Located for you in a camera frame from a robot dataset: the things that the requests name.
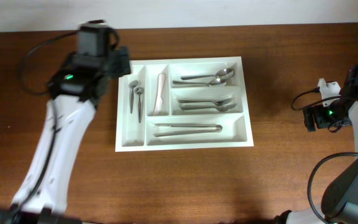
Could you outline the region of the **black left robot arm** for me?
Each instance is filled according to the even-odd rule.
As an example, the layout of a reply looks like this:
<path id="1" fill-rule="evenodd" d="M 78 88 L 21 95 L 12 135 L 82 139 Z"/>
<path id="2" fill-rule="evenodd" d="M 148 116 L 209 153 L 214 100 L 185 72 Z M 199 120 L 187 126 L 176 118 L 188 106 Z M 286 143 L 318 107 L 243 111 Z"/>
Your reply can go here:
<path id="1" fill-rule="evenodd" d="M 44 128 L 28 173 L 0 223 L 81 223 L 65 215 L 71 172 L 83 136 L 112 79 L 131 74 L 129 49 L 104 20 L 74 31 L 76 50 L 47 83 Z"/>

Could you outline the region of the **metal fork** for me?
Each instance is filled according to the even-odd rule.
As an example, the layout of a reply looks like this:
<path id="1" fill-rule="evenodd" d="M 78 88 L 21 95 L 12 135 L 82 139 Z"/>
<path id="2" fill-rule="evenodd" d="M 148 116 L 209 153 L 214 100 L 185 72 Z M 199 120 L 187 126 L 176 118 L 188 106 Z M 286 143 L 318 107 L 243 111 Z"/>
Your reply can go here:
<path id="1" fill-rule="evenodd" d="M 221 106 L 224 105 L 226 103 L 229 103 L 233 100 L 233 97 L 230 98 L 225 98 L 222 100 L 207 100 L 207 99 L 203 99 L 203 100 L 177 100 L 177 102 L 179 103 L 212 103 L 216 106 Z"/>
<path id="2" fill-rule="evenodd" d="M 211 106 L 207 106 L 207 105 L 201 105 L 201 106 L 191 106 L 191 105 L 185 105 L 185 106 L 180 106 L 180 109 L 183 111 L 188 111 L 188 110 L 204 110 L 204 109 L 215 109 L 217 111 L 220 112 L 225 112 L 225 111 L 229 111 L 233 108 L 235 108 L 237 106 L 236 103 L 231 103 L 228 105 L 220 105 L 220 106 L 216 106 L 216 105 L 211 105 Z"/>

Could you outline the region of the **small metal spoon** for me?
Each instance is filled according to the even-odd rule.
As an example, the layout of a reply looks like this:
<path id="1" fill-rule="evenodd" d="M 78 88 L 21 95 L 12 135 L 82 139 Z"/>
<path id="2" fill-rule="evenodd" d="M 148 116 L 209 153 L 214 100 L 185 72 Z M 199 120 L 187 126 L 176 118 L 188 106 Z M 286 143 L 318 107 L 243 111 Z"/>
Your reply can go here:
<path id="1" fill-rule="evenodd" d="M 134 80 L 132 82 L 130 82 L 129 84 L 129 88 L 130 88 L 130 114 L 133 113 L 133 105 L 134 105 L 134 89 L 135 87 L 137 87 L 139 84 L 138 80 Z"/>
<path id="2" fill-rule="evenodd" d="M 144 93 L 144 88 L 137 87 L 135 89 L 135 93 L 138 96 L 137 110 L 138 110 L 138 122 L 140 124 L 142 122 L 142 95 Z"/>

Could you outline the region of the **large metal spoon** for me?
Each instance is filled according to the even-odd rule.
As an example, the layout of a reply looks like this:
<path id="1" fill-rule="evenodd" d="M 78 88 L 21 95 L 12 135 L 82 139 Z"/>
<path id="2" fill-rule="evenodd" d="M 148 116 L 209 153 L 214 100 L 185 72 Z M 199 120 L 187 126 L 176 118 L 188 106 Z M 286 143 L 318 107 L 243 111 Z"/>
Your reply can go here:
<path id="1" fill-rule="evenodd" d="M 220 80 L 228 80 L 232 78 L 235 75 L 235 71 L 232 68 L 224 68 L 219 71 L 217 71 L 215 74 L 209 74 L 209 75 L 187 75 L 187 76 L 181 76 L 180 78 L 182 80 L 192 80 L 192 79 L 198 79 L 198 78 L 207 78 L 207 77 L 214 77 Z"/>
<path id="2" fill-rule="evenodd" d="M 224 86 L 226 85 L 226 81 L 220 78 L 212 79 L 209 82 L 187 82 L 187 81 L 172 81 L 174 85 L 205 85 L 205 86 Z"/>

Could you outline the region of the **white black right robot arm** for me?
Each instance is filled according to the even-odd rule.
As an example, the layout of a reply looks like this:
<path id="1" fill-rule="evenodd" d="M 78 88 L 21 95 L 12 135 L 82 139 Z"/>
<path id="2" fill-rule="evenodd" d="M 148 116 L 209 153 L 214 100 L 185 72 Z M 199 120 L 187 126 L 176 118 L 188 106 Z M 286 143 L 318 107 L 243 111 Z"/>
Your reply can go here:
<path id="1" fill-rule="evenodd" d="M 358 65 L 349 70 L 343 86 L 320 79 L 312 90 L 321 100 L 301 107 L 309 132 L 326 128 L 331 133 L 352 126 L 354 151 L 331 154 L 313 168 L 307 185 L 310 207 L 302 211 L 287 210 L 273 219 L 274 223 L 358 223 Z M 312 199 L 311 187 L 318 169 L 327 161 L 353 157 L 354 162 L 337 176 L 324 191 L 320 206 Z"/>

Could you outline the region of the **pink handled utensil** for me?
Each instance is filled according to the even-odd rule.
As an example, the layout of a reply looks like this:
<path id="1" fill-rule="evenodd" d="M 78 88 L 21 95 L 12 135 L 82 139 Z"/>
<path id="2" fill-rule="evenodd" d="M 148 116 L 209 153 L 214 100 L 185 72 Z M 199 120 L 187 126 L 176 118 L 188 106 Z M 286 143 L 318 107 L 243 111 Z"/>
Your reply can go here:
<path id="1" fill-rule="evenodd" d="M 163 105 L 163 89 L 165 86 L 166 74 L 160 73 L 157 78 L 157 93 L 155 99 L 155 106 L 152 115 L 157 116 L 162 109 Z"/>

